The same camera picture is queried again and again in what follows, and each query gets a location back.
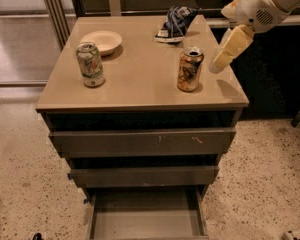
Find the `can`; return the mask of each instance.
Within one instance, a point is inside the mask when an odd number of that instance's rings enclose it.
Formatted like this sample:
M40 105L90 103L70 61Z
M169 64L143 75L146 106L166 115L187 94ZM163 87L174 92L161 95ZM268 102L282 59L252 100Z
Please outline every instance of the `can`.
M97 87L105 81L101 55L94 43L81 43L77 48L77 60L85 86Z
M177 86L181 91L192 92L199 85L201 62L204 55L198 47L186 47L180 55Z

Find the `terrazzo floor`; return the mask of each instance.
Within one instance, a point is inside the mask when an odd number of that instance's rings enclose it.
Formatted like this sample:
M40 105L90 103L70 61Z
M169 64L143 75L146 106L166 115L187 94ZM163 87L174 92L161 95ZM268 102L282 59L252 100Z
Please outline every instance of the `terrazzo floor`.
M0 89L0 240L83 240L89 204L35 111L41 91ZM300 128L290 121L239 121L202 202L211 239L276 240L300 228Z

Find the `dark blue crumpled bag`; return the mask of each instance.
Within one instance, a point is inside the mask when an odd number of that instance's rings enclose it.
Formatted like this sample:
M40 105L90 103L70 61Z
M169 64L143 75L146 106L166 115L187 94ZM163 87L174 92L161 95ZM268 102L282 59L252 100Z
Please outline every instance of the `dark blue crumpled bag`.
M197 9L185 6L172 6L167 13L162 29L155 36L155 41L163 43L182 41L197 14Z

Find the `white robotic hand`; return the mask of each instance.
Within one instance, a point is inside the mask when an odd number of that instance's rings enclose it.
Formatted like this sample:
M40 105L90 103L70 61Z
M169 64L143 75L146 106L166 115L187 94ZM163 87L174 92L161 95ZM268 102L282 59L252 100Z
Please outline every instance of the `white robotic hand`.
M253 42L254 33L267 32L285 20L300 0L234 0L222 14L239 26L228 30L213 56L209 69L221 72Z

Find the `white bowl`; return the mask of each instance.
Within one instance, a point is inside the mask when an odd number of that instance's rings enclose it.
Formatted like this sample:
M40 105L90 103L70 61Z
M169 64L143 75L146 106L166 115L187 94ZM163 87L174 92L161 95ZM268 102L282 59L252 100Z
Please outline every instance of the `white bowl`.
M107 56L121 44L122 38L118 33L112 31L96 31L85 35L81 39L81 43L83 42L95 43L101 56Z

